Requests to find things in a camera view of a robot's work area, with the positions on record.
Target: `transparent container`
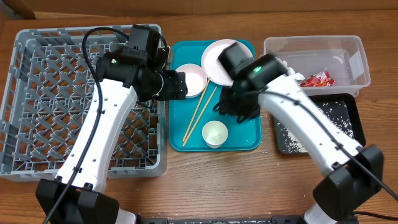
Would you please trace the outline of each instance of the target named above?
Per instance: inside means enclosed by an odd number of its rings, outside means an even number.
[[[264,54],[273,54],[305,77],[328,71],[333,86],[305,87],[307,95],[349,93],[371,84],[368,60],[361,39],[355,35],[270,37]]]

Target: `blue tray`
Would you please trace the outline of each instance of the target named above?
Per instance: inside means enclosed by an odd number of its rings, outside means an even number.
[[[215,40],[198,40],[176,43],[172,48],[174,58],[170,68],[175,70],[186,63],[194,63],[200,66],[202,53],[214,41]],[[240,40],[240,42],[246,45],[254,55],[254,47],[250,42],[246,40]],[[213,82],[210,82],[207,88],[193,124],[216,86],[217,90],[215,94],[185,147],[182,147],[182,139],[191,121],[193,112],[195,112],[200,95],[194,98],[187,98],[186,100],[173,100],[169,102],[169,141],[174,149],[182,152],[248,151],[260,145],[262,138],[260,116],[238,124],[236,122],[236,116],[224,116],[218,114],[218,112],[214,112],[213,107],[220,100],[221,86]],[[204,125],[214,120],[221,121],[228,128],[228,139],[217,149],[208,147],[201,135]]]

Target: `wooden tabletop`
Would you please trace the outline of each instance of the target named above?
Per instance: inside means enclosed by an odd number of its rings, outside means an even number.
[[[0,41],[0,93],[21,29],[156,23],[169,45],[181,40],[246,39],[256,56],[267,37],[358,35],[371,85],[356,97],[366,141],[384,153],[384,181],[398,192],[398,11],[300,12],[227,16],[109,17],[7,21]],[[302,214],[322,180],[308,156],[277,152],[270,114],[262,112],[262,144],[251,152],[182,153],[167,145],[167,171],[157,178],[113,179],[106,194],[143,217],[244,218]],[[0,223],[41,223],[36,182],[0,179]],[[358,210],[398,216],[385,191]],[[363,223],[390,223],[361,217]]]

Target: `red snack package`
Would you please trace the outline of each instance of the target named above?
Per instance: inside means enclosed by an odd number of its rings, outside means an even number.
[[[327,71],[320,72],[316,75],[312,75],[300,84],[301,87],[314,87],[314,86],[332,86],[335,84],[334,79],[330,78]]]

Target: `chopstick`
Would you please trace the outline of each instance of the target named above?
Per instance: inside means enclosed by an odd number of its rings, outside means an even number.
[[[191,128],[192,122],[193,122],[193,120],[195,119],[195,116],[197,115],[197,112],[198,112],[200,103],[201,103],[203,97],[205,96],[205,93],[206,93],[206,90],[207,90],[207,86],[209,85],[209,82],[210,82],[210,78],[207,80],[207,83],[206,83],[205,89],[203,90],[203,93],[201,93],[201,97],[200,97],[198,106],[197,106],[197,108],[196,108],[196,110],[195,110],[195,112],[194,112],[194,114],[193,114],[193,116],[192,116],[191,122],[189,123],[189,126],[188,126],[188,128],[187,128],[187,132],[185,132],[185,135],[184,135],[184,138],[182,139],[182,142],[185,141],[185,138],[187,137],[187,134],[188,134],[188,132],[189,132],[189,129]]]
[[[216,86],[216,88],[214,88],[213,92],[211,93],[209,99],[207,100],[207,102],[206,102],[206,104],[205,104],[205,107],[203,107],[202,111],[200,112],[198,119],[195,121],[195,124],[193,125],[191,131],[189,132],[189,135],[187,136],[185,142],[182,144],[182,147],[185,146],[185,144],[187,143],[187,141],[188,141],[189,137],[191,136],[193,130],[194,130],[195,127],[197,126],[197,124],[198,124],[198,122],[199,122],[199,119],[200,119],[201,115],[203,114],[203,112],[205,112],[205,109],[206,109],[207,105],[209,104],[211,98],[213,97],[214,93],[216,92],[216,89],[217,89],[217,86]]]

